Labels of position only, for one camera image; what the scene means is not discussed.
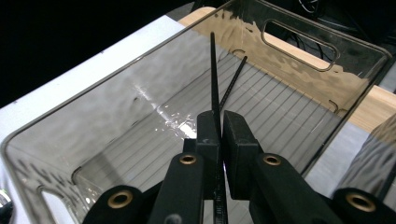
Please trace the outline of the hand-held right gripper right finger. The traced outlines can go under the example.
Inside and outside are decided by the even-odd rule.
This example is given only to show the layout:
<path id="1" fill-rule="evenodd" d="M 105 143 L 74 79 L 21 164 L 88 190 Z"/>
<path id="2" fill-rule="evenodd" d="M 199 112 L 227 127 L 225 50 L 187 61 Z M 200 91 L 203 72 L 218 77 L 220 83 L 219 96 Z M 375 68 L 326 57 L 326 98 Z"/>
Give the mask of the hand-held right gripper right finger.
<path id="1" fill-rule="evenodd" d="M 249 202 L 254 224 L 343 224 L 285 158 L 262 150 L 241 115 L 224 112 L 222 144 L 231 197 Z"/>

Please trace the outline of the black chopstick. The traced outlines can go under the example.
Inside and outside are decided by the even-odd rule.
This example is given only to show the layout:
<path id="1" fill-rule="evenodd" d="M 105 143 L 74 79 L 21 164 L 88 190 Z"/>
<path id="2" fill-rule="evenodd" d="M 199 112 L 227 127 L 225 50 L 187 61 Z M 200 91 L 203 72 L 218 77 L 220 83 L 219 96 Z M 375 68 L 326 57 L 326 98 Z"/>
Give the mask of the black chopstick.
<path id="1" fill-rule="evenodd" d="M 221 152 L 221 127 L 219 112 L 219 85 L 217 72 L 215 34 L 210 33 L 210 56 L 211 56 L 211 109 L 213 113 L 216 140 L 218 143 L 216 160 L 216 187 L 214 207 L 214 224 L 228 224 L 227 200 L 223 170 L 223 158 Z"/>
<path id="2" fill-rule="evenodd" d="M 241 63 L 239 64 L 237 70 L 235 71 L 235 74 L 233 75 L 233 78 L 232 78 L 229 86 L 226 89 L 226 92 L 224 92 L 224 95 L 223 95 L 223 97 L 222 97 L 222 99 L 221 99 L 221 101 L 219 103 L 219 110 L 220 111 L 224 108 L 224 106 L 225 106 L 225 104 L 227 102 L 227 99 L 229 98 L 229 96 L 230 96 L 230 94 L 231 94 L 231 92 L 233 90 L 233 86 L 236 83 L 238 77 L 240 76 L 247 59 L 248 59 L 248 56 L 244 56 L 243 57 Z"/>

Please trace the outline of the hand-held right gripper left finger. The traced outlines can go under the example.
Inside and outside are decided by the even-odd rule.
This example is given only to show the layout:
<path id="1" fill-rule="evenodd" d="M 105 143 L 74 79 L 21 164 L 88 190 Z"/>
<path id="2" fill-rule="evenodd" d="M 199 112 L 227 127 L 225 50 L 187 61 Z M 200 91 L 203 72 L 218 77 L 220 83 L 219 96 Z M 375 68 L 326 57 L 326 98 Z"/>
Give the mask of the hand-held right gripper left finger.
<path id="1" fill-rule="evenodd" d="M 213 110 L 197 117 L 197 136 L 172 160 L 148 224 L 202 224 L 204 201 L 213 200 L 220 162 L 220 121 Z"/>

